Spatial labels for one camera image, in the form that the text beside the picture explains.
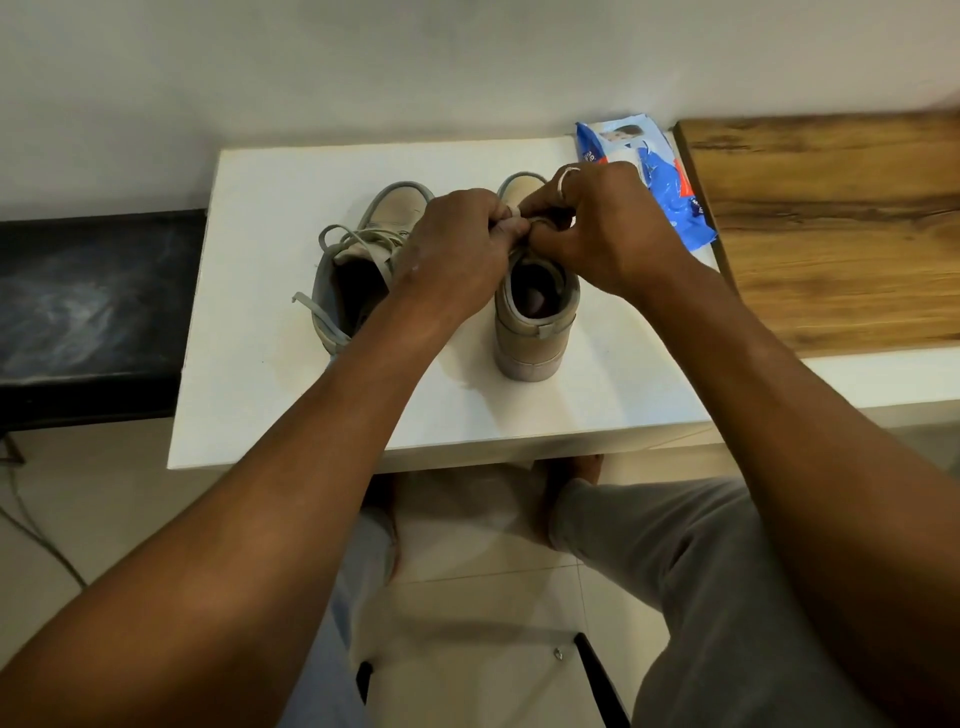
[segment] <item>grey pants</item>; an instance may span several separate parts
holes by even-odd
[[[742,481],[572,480],[550,539],[663,612],[670,642],[640,686],[634,726],[889,725],[821,646]],[[367,724],[348,615],[384,583],[392,543],[375,520],[358,522],[281,725]]]

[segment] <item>chair leg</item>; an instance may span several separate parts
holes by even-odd
[[[579,633],[573,638],[573,643],[577,645],[580,661],[584,664],[590,690],[593,692],[593,699],[597,703],[604,725],[607,728],[630,728],[630,719],[623,709],[623,703],[620,702],[620,697],[616,694],[607,671],[603,669],[593,647],[590,646],[587,635],[583,632]]]
[[[357,690],[360,691],[360,699],[367,705],[367,692],[370,690],[370,676],[373,675],[373,665],[364,661],[360,663],[360,669],[357,670]]]

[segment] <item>white table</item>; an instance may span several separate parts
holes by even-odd
[[[224,151],[207,222],[170,468],[236,462],[323,372],[309,312],[319,230],[355,225],[397,180],[434,194],[510,174],[549,176],[572,137]],[[712,263],[709,248],[700,253]],[[502,376],[492,305],[437,357],[400,418],[384,471],[717,442],[704,406],[643,318],[583,286],[564,364],[536,384]],[[883,425],[960,421],[960,348],[811,359]]]

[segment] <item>blue packet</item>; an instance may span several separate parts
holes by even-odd
[[[576,140],[583,161],[633,164],[689,251],[716,239],[670,142],[645,113],[596,124],[577,122]]]

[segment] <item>silver ring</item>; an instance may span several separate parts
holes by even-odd
[[[564,180],[570,172],[579,172],[580,167],[566,167],[560,175],[560,178],[557,180],[557,197],[560,199],[560,204],[566,206],[566,197],[564,197]]]

